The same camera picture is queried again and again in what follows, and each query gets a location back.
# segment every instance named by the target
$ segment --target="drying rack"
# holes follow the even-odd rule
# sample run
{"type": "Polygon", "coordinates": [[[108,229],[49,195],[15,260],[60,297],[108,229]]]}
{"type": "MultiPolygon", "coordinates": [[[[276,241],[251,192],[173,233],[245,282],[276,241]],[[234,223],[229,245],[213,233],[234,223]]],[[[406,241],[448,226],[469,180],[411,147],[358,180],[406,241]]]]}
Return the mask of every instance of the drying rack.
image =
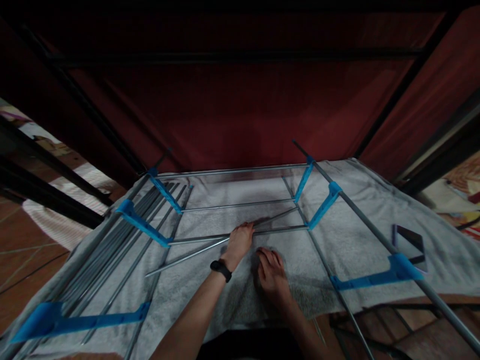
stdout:
{"type": "Polygon", "coordinates": [[[92,240],[92,242],[89,244],[88,248],[84,252],[83,259],[79,259],[73,266],[68,269],[68,271],[65,272],[63,278],[57,283],[57,285],[50,293],[48,299],[45,302],[39,304],[37,308],[33,311],[33,313],[30,314],[28,319],[21,326],[20,330],[13,337],[8,349],[2,354],[1,359],[10,359],[14,357],[15,354],[17,354],[22,349],[22,347],[27,341],[28,342],[27,346],[25,346],[25,350],[19,353],[20,359],[26,358],[37,348],[37,346],[42,341],[45,341],[45,339],[48,339],[49,337],[57,336],[60,334],[89,330],[88,334],[82,341],[82,344],[85,344],[92,338],[95,330],[98,328],[136,323],[135,331],[125,354],[125,359],[129,359],[142,329],[142,324],[146,316],[148,315],[150,303],[153,299],[153,294],[159,281],[161,272],[229,240],[230,234],[228,233],[180,239],[175,238],[183,214],[195,211],[207,211],[214,209],[247,207],[254,205],[285,202],[292,202],[294,207],[271,218],[268,218],[267,220],[260,221],[256,223],[254,227],[257,228],[266,223],[273,222],[293,212],[298,212],[303,221],[303,224],[281,227],[276,229],[274,228],[271,230],[256,231],[253,235],[262,236],[293,231],[307,231],[313,246],[318,252],[321,262],[325,267],[325,270],[331,281],[332,287],[335,290],[338,300],[345,308],[347,316],[351,320],[356,335],[360,339],[369,359],[374,359],[374,356],[360,330],[359,325],[357,324],[357,321],[352,311],[350,310],[343,296],[343,292],[352,289],[368,288],[372,286],[380,286],[383,284],[404,281],[415,281],[416,284],[420,287],[420,289],[425,293],[425,295],[432,301],[432,303],[440,310],[440,312],[445,316],[445,318],[452,324],[452,326],[470,345],[473,351],[480,356],[480,342],[478,341],[478,339],[475,338],[472,332],[455,315],[452,309],[450,309],[447,304],[438,296],[438,294],[435,293],[432,287],[426,282],[423,275],[410,263],[410,261],[403,254],[397,251],[397,249],[390,243],[390,241],[388,241],[388,239],[343,192],[342,188],[335,181],[333,181],[332,178],[330,178],[330,176],[320,167],[320,165],[295,140],[293,141],[293,143],[306,156],[306,164],[158,175],[157,166],[168,155],[164,154],[162,158],[157,162],[155,167],[150,169],[136,184],[136,186],[134,186],[128,198],[122,202],[116,212],[113,213],[106,221],[103,228],[95,236],[95,238],[92,240]],[[178,179],[185,177],[287,170],[295,168],[305,168],[296,193],[294,193],[293,190],[290,188],[286,179],[282,177],[285,186],[290,194],[290,198],[271,201],[187,208],[187,203],[190,194],[192,193],[193,186],[190,186],[188,188],[188,191],[183,199],[183,204],[179,205],[178,201],[184,193],[186,185],[183,186],[179,194],[174,197],[174,191],[178,188],[179,184],[162,182],[162,180],[178,179]],[[309,176],[314,168],[328,181],[329,194],[327,198],[323,201],[323,203],[320,205],[316,213],[313,215],[313,217],[310,220],[307,220],[304,213],[299,207],[299,200],[305,184],[307,183],[309,176]],[[134,197],[138,194],[140,189],[146,184],[148,180],[150,180],[154,186],[138,202],[138,204],[134,204],[134,197]],[[388,256],[390,269],[388,271],[371,274],[359,278],[348,279],[345,281],[340,280],[335,274],[333,274],[332,269],[328,265],[328,262],[319,247],[318,241],[311,230],[315,228],[315,226],[319,223],[319,221],[322,219],[328,209],[339,197],[348,204],[348,206],[355,212],[355,214],[358,215],[361,221],[370,229],[373,235],[390,252],[391,255],[388,256]],[[170,204],[170,208],[163,217],[160,224],[156,228],[154,228],[150,224],[150,221],[155,217],[155,215],[166,202],[170,204]],[[177,217],[175,219],[173,229],[170,235],[165,236],[161,232],[161,227],[169,214],[172,212],[172,210],[177,213],[177,217]],[[120,220],[120,218],[123,218],[124,221],[121,221],[118,226],[113,228],[113,226],[117,223],[118,220],[120,220]],[[128,273],[118,285],[118,288],[116,289],[112,297],[109,299],[108,303],[105,305],[105,308],[103,309],[101,314],[96,316],[80,316],[82,311],[88,305],[88,302],[82,302],[83,298],[81,298],[80,300],[77,299],[77,294],[81,294],[81,296],[83,297],[86,296],[86,300],[91,300],[101,288],[101,286],[105,283],[105,281],[108,279],[108,277],[111,275],[113,270],[118,266],[121,259],[123,258],[122,255],[124,256],[128,252],[128,250],[130,250],[130,248],[133,246],[135,241],[140,237],[142,233],[146,233],[149,236],[148,242],[138,254],[136,260],[131,265],[128,273]],[[194,253],[191,253],[165,265],[165,261],[167,259],[171,246],[210,242],[214,240],[214,243],[211,243],[208,246],[194,253]],[[113,301],[115,301],[115,298],[122,290],[129,276],[132,274],[133,270],[140,262],[142,256],[148,250],[148,247],[152,242],[156,242],[157,244],[154,244],[156,246],[160,245],[164,247],[165,251],[162,253],[159,267],[156,270],[151,271],[145,275],[147,278],[152,277],[152,281],[148,288],[145,302],[142,303],[139,306],[138,310],[135,312],[107,314],[113,301]],[[105,251],[102,252],[102,247],[103,249],[106,249],[106,246],[111,244],[115,244],[117,249],[116,254],[118,256],[116,257],[110,255],[109,259],[111,260],[109,260],[110,262],[106,267],[106,264],[100,261],[101,259],[103,259],[101,258],[101,256],[107,256],[104,254],[105,251]],[[92,274],[92,271],[94,271],[92,269],[96,269],[93,266],[95,264],[97,267],[101,266],[101,269],[104,269],[102,270],[102,276],[100,276],[100,278],[98,278],[96,282],[94,281],[93,283],[91,283],[88,289],[85,289],[85,285],[81,287],[83,284],[82,281],[85,281],[85,279],[88,278],[88,275],[92,274]],[[61,301],[62,299],[69,299],[70,302],[64,303],[61,301]]]}

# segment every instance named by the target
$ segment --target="phone screen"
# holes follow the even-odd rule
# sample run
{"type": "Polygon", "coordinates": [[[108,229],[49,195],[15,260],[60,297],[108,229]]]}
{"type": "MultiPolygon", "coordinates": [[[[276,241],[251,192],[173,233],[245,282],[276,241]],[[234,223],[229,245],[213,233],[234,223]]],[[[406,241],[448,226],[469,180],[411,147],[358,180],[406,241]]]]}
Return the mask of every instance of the phone screen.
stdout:
{"type": "Polygon", "coordinates": [[[420,234],[399,225],[393,226],[393,246],[421,272],[427,272],[424,239],[420,234]]]}

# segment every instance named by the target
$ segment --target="blue plastic clip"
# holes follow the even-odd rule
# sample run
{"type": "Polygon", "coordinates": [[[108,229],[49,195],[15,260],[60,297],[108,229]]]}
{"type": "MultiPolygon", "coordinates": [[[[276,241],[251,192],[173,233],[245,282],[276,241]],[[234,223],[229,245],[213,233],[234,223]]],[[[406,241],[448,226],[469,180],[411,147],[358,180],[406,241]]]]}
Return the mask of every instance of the blue plastic clip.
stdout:
{"type": "Polygon", "coordinates": [[[325,201],[320,205],[315,215],[313,215],[313,217],[311,218],[310,222],[306,224],[309,230],[312,230],[314,227],[317,226],[320,219],[325,215],[328,209],[330,209],[335,200],[337,200],[337,198],[339,197],[339,193],[342,191],[342,188],[335,181],[332,181],[328,184],[328,190],[330,190],[330,193],[326,197],[325,201]]]}
{"type": "Polygon", "coordinates": [[[124,200],[120,206],[116,209],[116,213],[121,213],[121,216],[127,220],[130,224],[132,224],[137,229],[140,229],[145,234],[150,236],[153,240],[157,243],[162,245],[164,248],[169,248],[169,242],[171,242],[172,238],[166,238],[160,232],[158,232],[153,226],[151,226],[148,222],[143,220],[140,216],[137,215],[134,209],[134,203],[131,200],[124,200]]]}
{"type": "Polygon", "coordinates": [[[21,343],[30,339],[51,338],[83,330],[106,328],[145,320],[150,302],[144,302],[137,311],[81,317],[63,317],[63,302],[42,302],[31,313],[10,341],[21,343]]]}
{"type": "Polygon", "coordinates": [[[338,291],[343,291],[410,280],[422,280],[424,278],[422,273],[418,271],[402,253],[390,255],[388,261],[390,262],[390,270],[385,272],[379,272],[347,281],[340,281],[336,276],[331,276],[330,279],[333,286],[335,286],[338,291]]]}
{"type": "Polygon", "coordinates": [[[180,207],[179,203],[174,199],[170,191],[162,184],[161,181],[158,181],[155,177],[159,174],[156,168],[152,167],[150,170],[146,172],[150,175],[150,181],[155,185],[155,187],[160,191],[160,193],[165,197],[165,199],[170,203],[171,207],[178,213],[182,213],[182,208],[180,207]]]}
{"type": "Polygon", "coordinates": [[[309,176],[312,173],[312,170],[314,169],[314,161],[315,159],[310,155],[306,158],[306,162],[307,164],[309,164],[309,166],[303,172],[303,176],[301,177],[300,184],[298,185],[298,189],[295,194],[295,201],[294,201],[295,204],[299,202],[300,195],[302,195],[302,191],[304,190],[305,184],[307,183],[309,176]]]}

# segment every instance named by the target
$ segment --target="person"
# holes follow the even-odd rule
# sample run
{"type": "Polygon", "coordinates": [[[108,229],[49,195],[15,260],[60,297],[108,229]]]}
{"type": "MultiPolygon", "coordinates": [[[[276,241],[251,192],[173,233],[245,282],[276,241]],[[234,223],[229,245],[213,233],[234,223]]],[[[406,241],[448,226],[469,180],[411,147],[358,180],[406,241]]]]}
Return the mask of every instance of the person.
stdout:
{"type": "MultiPolygon", "coordinates": [[[[226,280],[229,280],[229,272],[234,273],[252,245],[252,235],[255,231],[253,226],[254,223],[245,222],[231,232],[225,253],[221,255],[219,261],[212,263],[221,265],[210,266],[212,271],[158,344],[150,359],[184,360],[197,357],[215,305],[226,286],[226,280]]],[[[303,356],[306,359],[327,359],[327,347],[319,341],[313,326],[308,323],[292,297],[282,257],[276,251],[264,247],[260,247],[256,253],[260,259],[258,276],[261,287],[290,328],[303,356]]]]}

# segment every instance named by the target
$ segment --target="metal rod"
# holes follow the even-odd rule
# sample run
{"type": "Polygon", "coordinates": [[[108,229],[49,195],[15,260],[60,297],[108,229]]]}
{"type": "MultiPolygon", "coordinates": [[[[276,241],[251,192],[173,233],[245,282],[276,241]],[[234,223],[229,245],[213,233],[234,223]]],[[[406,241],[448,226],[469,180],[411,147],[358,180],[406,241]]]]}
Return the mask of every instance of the metal rod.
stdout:
{"type": "Polygon", "coordinates": [[[140,54],[87,54],[50,57],[64,69],[96,66],[149,66],[182,64],[257,64],[280,62],[343,62],[408,60],[422,54],[421,48],[353,48],[331,50],[241,50],[222,52],[153,52],[140,54]]]}
{"type": "Polygon", "coordinates": [[[0,186],[0,196],[3,196],[5,199],[8,199],[18,205],[22,205],[22,203],[26,200],[24,197],[18,196],[2,186],[0,186]]]}
{"type": "MultiPolygon", "coordinates": [[[[255,231],[252,236],[257,237],[257,236],[263,236],[263,235],[272,235],[272,234],[280,234],[280,233],[290,233],[294,231],[299,231],[299,230],[306,230],[308,229],[308,226],[306,225],[296,225],[296,226],[287,226],[287,227],[280,227],[277,229],[271,229],[271,230],[264,230],[264,231],[255,231]]],[[[212,235],[212,236],[206,236],[204,238],[200,239],[192,239],[192,240],[179,240],[172,242],[171,245],[185,245],[185,244],[195,244],[195,243],[203,243],[211,240],[217,240],[217,239],[223,239],[225,237],[228,237],[230,234],[221,234],[221,235],[212,235]]]]}
{"type": "Polygon", "coordinates": [[[97,108],[90,100],[89,96],[77,84],[74,78],[65,70],[51,63],[50,57],[52,53],[43,44],[42,40],[27,26],[20,23],[17,18],[3,15],[3,19],[15,31],[20,39],[30,48],[34,54],[40,59],[43,65],[51,72],[51,74],[63,86],[65,91],[73,98],[73,100],[81,107],[85,114],[95,124],[101,133],[108,139],[113,147],[122,155],[129,163],[131,168],[137,173],[142,174],[145,166],[134,154],[132,149],[122,140],[122,137],[112,126],[107,117],[97,108]]]}
{"type": "MultiPolygon", "coordinates": [[[[290,209],[290,210],[288,210],[288,211],[285,211],[285,212],[283,212],[283,213],[281,213],[281,214],[278,214],[278,215],[276,215],[276,216],[274,216],[274,217],[272,217],[272,218],[269,218],[269,219],[267,219],[267,220],[265,220],[265,221],[258,222],[258,223],[257,223],[256,225],[254,225],[253,227],[256,228],[256,227],[259,227],[260,225],[264,225],[264,224],[271,223],[271,222],[274,221],[274,220],[280,219],[280,218],[282,218],[282,217],[290,214],[290,213],[292,212],[292,210],[295,210],[295,208],[290,209]]],[[[295,228],[295,229],[292,228],[292,229],[290,229],[289,231],[302,230],[302,229],[304,229],[304,228],[306,228],[306,226],[302,225],[301,228],[295,228]]],[[[148,278],[148,277],[153,276],[153,275],[155,275],[155,274],[158,274],[158,273],[160,273],[160,272],[162,272],[162,271],[164,271],[164,270],[166,270],[166,269],[169,269],[169,268],[171,268],[171,267],[174,267],[175,265],[178,265],[178,264],[184,262],[185,260],[188,260],[188,259],[190,259],[190,258],[193,258],[193,257],[196,256],[196,255],[199,255],[199,254],[201,254],[201,253],[203,253],[203,252],[206,252],[207,250],[210,250],[210,249],[212,249],[212,248],[214,248],[214,247],[216,247],[216,246],[218,246],[218,245],[220,245],[220,244],[228,241],[229,239],[230,239],[230,234],[227,234],[227,236],[226,236],[225,238],[221,239],[220,241],[217,241],[217,242],[213,243],[212,245],[209,245],[209,246],[207,246],[207,247],[204,247],[204,248],[202,248],[202,249],[200,249],[200,250],[198,250],[198,251],[196,251],[196,252],[193,252],[193,253],[191,253],[190,255],[187,255],[187,256],[184,256],[184,257],[182,257],[182,258],[180,258],[180,259],[178,259],[178,260],[175,260],[175,261],[173,261],[173,262],[171,262],[171,263],[169,263],[169,264],[167,264],[167,265],[165,265],[165,266],[162,266],[162,267],[158,268],[157,270],[151,271],[151,272],[149,272],[148,274],[146,274],[145,277],[148,278]]]]}
{"type": "Polygon", "coordinates": [[[75,171],[70,169],[67,165],[61,162],[57,157],[53,156],[49,151],[38,145],[34,140],[25,135],[21,130],[17,129],[7,119],[0,116],[0,131],[8,136],[9,140],[15,142],[15,144],[24,152],[35,156],[38,160],[55,170],[62,175],[65,179],[71,181],[87,194],[90,194],[100,200],[107,206],[113,204],[113,201],[109,199],[107,194],[102,193],[83,177],[78,175],[75,171]]]}
{"type": "Polygon", "coordinates": [[[407,89],[410,87],[410,85],[414,82],[420,70],[422,70],[427,60],[435,51],[440,41],[442,41],[445,34],[450,30],[452,25],[455,23],[455,21],[457,20],[461,12],[462,12],[462,9],[454,8],[450,11],[447,11],[447,13],[443,16],[443,19],[438,24],[433,34],[430,36],[430,38],[426,42],[425,47],[422,50],[422,53],[416,58],[416,60],[410,66],[405,76],[401,80],[400,84],[395,89],[390,99],[386,103],[385,107],[381,111],[380,115],[375,120],[370,130],[366,134],[365,138],[363,138],[360,146],[358,147],[358,149],[355,151],[355,154],[353,155],[354,158],[359,159],[360,156],[362,156],[363,152],[365,151],[367,146],[370,144],[375,134],[377,134],[377,132],[380,130],[384,122],[392,113],[392,110],[398,104],[398,102],[400,101],[402,96],[405,94],[407,89]]]}
{"type": "MultiPolygon", "coordinates": [[[[175,184],[171,188],[171,192],[173,193],[179,184],[175,184]]],[[[159,201],[159,204],[156,206],[156,209],[150,214],[150,216],[147,219],[147,222],[150,223],[155,216],[159,213],[161,208],[164,206],[165,202],[167,201],[163,196],[159,198],[161,201],[159,201]]],[[[72,317],[79,316],[85,308],[90,304],[92,299],[95,297],[95,295],[99,292],[99,290],[102,288],[102,286],[107,282],[107,280],[110,278],[110,276],[113,274],[115,269],[118,267],[118,265],[122,262],[124,259],[125,255],[130,251],[130,249],[136,244],[137,240],[142,236],[143,232],[137,231],[135,236],[132,238],[132,240],[128,243],[128,245],[122,250],[119,256],[117,256],[114,259],[114,262],[110,265],[110,267],[107,269],[107,271],[103,274],[101,277],[100,281],[96,282],[94,284],[94,287],[92,291],[88,294],[88,297],[78,305],[78,307],[71,313],[72,317]]]]}
{"type": "MultiPolygon", "coordinates": [[[[180,190],[180,193],[178,194],[178,196],[176,197],[176,201],[178,201],[180,199],[180,197],[182,196],[183,192],[185,191],[185,188],[187,186],[184,185],[183,188],[180,190]]],[[[165,202],[167,202],[167,200],[164,198],[161,202],[161,205],[160,207],[162,207],[165,202]]],[[[165,215],[163,216],[162,220],[160,221],[160,223],[157,225],[156,227],[156,230],[159,231],[163,224],[165,223],[165,221],[167,220],[167,218],[169,217],[170,213],[172,212],[172,206],[170,206],[170,208],[167,210],[167,212],[165,213],[165,215]]],[[[143,258],[144,254],[147,252],[147,249],[149,248],[149,246],[152,244],[153,242],[153,239],[150,237],[147,242],[145,243],[145,245],[143,246],[143,248],[141,249],[140,253],[137,255],[135,261],[133,262],[133,264],[130,266],[130,268],[128,269],[128,272],[125,274],[125,276],[123,277],[123,279],[121,280],[120,284],[118,284],[118,286],[116,287],[115,291],[113,292],[113,294],[110,296],[110,299],[108,300],[108,302],[106,303],[106,305],[103,307],[100,315],[105,315],[106,313],[108,313],[110,307],[112,306],[113,302],[115,301],[115,299],[117,298],[117,296],[120,294],[120,291],[122,291],[123,287],[125,286],[125,284],[127,283],[128,279],[130,278],[130,276],[132,275],[132,273],[134,272],[135,268],[137,267],[137,265],[140,263],[140,260],[143,258]]],[[[91,329],[87,334],[86,336],[83,338],[82,342],[81,342],[81,345],[85,345],[86,343],[88,343],[90,341],[90,339],[92,338],[92,336],[94,335],[96,329],[91,329]]]]}
{"type": "Polygon", "coordinates": [[[410,327],[409,323],[405,320],[405,318],[402,316],[402,314],[394,307],[391,307],[397,318],[401,321],[405,329],[408,331],[409,334],[413,334],[414,331],[410,327]]]}
{"type": "Polygon", "coordinates": [[[199,177],[199,176],[208,176],[208,175],[240,174],[240,173],[256,173],[256,172],[274,171],[274,170],[289,170],[289,169],[306,168],[307,166],[308,165],[306,163],[303,163],[303,164],[280,165],[280,166],[248,167],[248,168],[242,168],[242,169],[229,169],[229,170],[179,172],[179,173],[172,173],[167,175],[158,175],[155,177],[160,180],[166,180],[166,179],[189,178],[189,177],[199,177]]]}
{"type": "MultiPolygon", "coordinates": [[[[193,188],[194,188],[193,186],[190,186],[190,188],[188,189],[188,193],[186,194],[185,200],[183,201],[182,208],[185,208],[187,206],[187,202],[189,201],[193,188]]],[[[179,228],[179,224],[180,224],[180,220],[182,219],[182,216],[183,214],[177,215],[175,225],[173,226],[173,229],[170,234],[171,239],[175,239],[175,235],[177,234],[177,229],[179,228]]],[[[167,256],[169,255],[169,252],[170,252],[170,248],[166,248],[160,259],[159,266],[162,266],[165,263],[165,261],[167,260],[167,256]]],[[[152,302],[154,298],[154,293],[159,283],[160,274],[161,274],[160,272],[156,274],[151,281],[150,288],[148,289],[148,294],[145,297],[145,300],[147,302],[152,302]]],[[[125,357],[124,357],[125,360],[129,360],[130,356],[132,356],[132,352],[134,350],[135,344],[137,343],[137,339],[139,338],[140,331],[142,330],[142,326],[144,322],[145,321],[142,321],[136,324],[135,330],[133,332],[133,336],[131,337],[130,343],[128,344],[128,348],[125,353],[125,357]]]]}
{"type": "MultiPolygon", "coordinates": [[[[351,339],[358,340],[358,335],[354,332],[351,332],[349,330],[342,329],[340,327],[335,327],[333,329],[334,332],[341,334],[342,336],[346,336],[351,339]]],[[[403,351],[397,349],[396,347],[393,347],[391,345],[385,345],[384,343],[381,343],[376,340],[372,339],[366,339],[367,343],[369,346],[371,346],[373,349],[376,349],[378,351],[381,351],[382,353],[386,353],[389,355],[392,355],[393,357],[397,359],[403,359],[403,360],[412,360],[411,357],[409,357],[406,353],[403,351]]]]}
{"type": "MultiPolygon", "coordinates": [[[[304,154],[307,154],[300,145],[297,147],[304,154]]],[[[313,162],[318,171],[327,179],[329,183],[332,182],[332,179],[325,173],[325,171],[317,164],[316,161],[313,162]]],[[[360,220],[367,226],[367,228],[375,235],[375,237],[382,243],[382,245],[392,254],[397,254],[397,248],[382,234],[382,232],[365,216],[365,214],[359,209],[359,207],[343,192],[340,191],[339,195],[341,198],[350,206],[353,212],[360,218],[360,220]]],[[[455,315],[455,313],[450,309],[447,304],[438,296],[438,294],[433,290],[433,288],[425,281],[415,280],[416,284],[425,295],[435,304],[438,309],[443,313],[445,318],[450,322],[450,324],[457,330],[460,336],[468,343],[468,345],[473,349],[473,351],[480,357],[480,341],[473,335],[468,327],[455,315]]]]}
{"type": "Polygon", "coordinates": [[[0,156],[0,182],[28,199],[66,216],[90,229],[95,229],[104,218],[64,192],[43,181],[23,167],[0,156]]]}
{"type": "Polygon", "coordinates": [[[161,156],[161,158],[158,159],[158,161],[155,163],[155,165],[153,165],[153,167],[155,169],[157,169],[161,163],[163,163],[163,161],[166,159],[167,156],[170,155],[170,153],[172,152],[172,148],[168,148],[164,153],[163,155],[161,156]]]}
{"type": "MultiPolygon", "coordinates": [[[[285,186],[286,186],[286,189],[288,190],[288,193],[290,194],[291,197],[294,196],[294,192],[292,191],[292,189],[290,188],[289,184],[287,183],[287,179],[285,179],[284,176],[282,176],[282,179],[283,179],[283,182],[285,183],[285,186]]],[[[295,204],[296,206],[296,210],[298,211],[298,214],[300,215],[302,221],[304,223],[307,223],[307,218],[305,217],[304,215],[304,212],[302,211],[302,209],[300,209],[300,206],[298,203],[295,204]]],[[[342,304],[342,306],[344,307],[345,311],[348,313],[348,317],[350,318],[352,324],[353,324],[353,327],[355,329],[355,332],[357,333],[359,339],[360,339],[360,342],[363,346],[363,349],[365,350],[366,352],[366,355],[368,356],[369,359],[373,360],[375,359],[374,358],[374,355],[372,354],[372,351],[370,350],[369,346],[367,345],[367,342],[365,341],[365,337],[364,335],[362,334],[362,331],[360,330],[360,327],[357,323],[357,320],[355,319],[354,317],[354,314],[352,312],[352,310],[350,310],[349,308],[349,305],[347,304],[347,301],[345,300],[343,294],[340,292],[340,291],[337,291],[337,289],[335,288],[333,282],[332,282],[332,276],[334,275],[334,273],[332,272],[332,269],[330,269],[330,266],[329,266],[329,263],[327,262],[327,259],[325,258],[323,252],[322,252],[322,249],[320,249],[320,246],[318,244],[318,241],[317,239],[315,238],[315,236],[312,234],[311,231],[307,231],[308,232],[308,235],[310,236],[310,240],[311,242],[313,243],[313,246],[315,247],[315,250],[316,252],[318,253],[318,255],[320,256],[320,260],[321,260],[321,263],[323,264],[323,267],[325,268],[326,270],[326,273],[328,275],[328,279],[330,280],[331,282],[331,286],[333,287],[333,290],[335,291],[336,293],[336,296],[338,297],[338,299],[340,300],[340,303],[342,304]]]]}
{"type": "Polygon", "coordinates": [[[289,203],[292,202],[293,199],[281,199],[281,200],[269,200],[269,201],[259,201],[259,202],[244,202],[240,204],[232,204],[232,205],[218,205],[218,206],[207,206],[207,207],[192,207],[189,209],[184,209],[183,213],[190,213],[200,210],[217,210],[217,209],[227,209],[227,208],[240,208],[245,206],[253,206],[253,205],[267,205],[267,204],[278,204],[278,203],[289,203]]]}
{"type": "MultiPolygon", "coordinates": [[[[128,195],[127,199],[133,200],[134,197],[139,193],[145,183],[148,181],[148,176],[143,176],[140,181],[132,188],[130,194],[128,195]]],[[[77,272],[82,268],[85,264],[85,261],[90,257],[90,255],[95,251],[95,249],[99,246],[102,242],[104,237],[109,233],[112,227],[117,223],[117,221],[121,218],[119,212],[113,212],[110,214],[110,217],[106,220],[105,225],[100,229],[100,231],[96,234],[90,244],[86,247],[85,251],[82,253],[79,259],[77,259],[72,266],[68,268],[65,272],[63,277],[59,279],[56,285],[53,287],[52,291],[48,294],[44,301],[46,302],[54,302],[56,301],[61,295],[63,290],[67,287],[73,277],[77,274],[77,272]]],[[[28,356],[40,343],[41,339],[36,339],[31,341],[28,345],[27,349],[22,353],[21,358],[28,356]]],[[[17,342],[13,344],[9,344],[7,348],[0,354],[0,360],[11,360],[14,356],[22,349],[24,346],[24,342],[17,342]]]]}

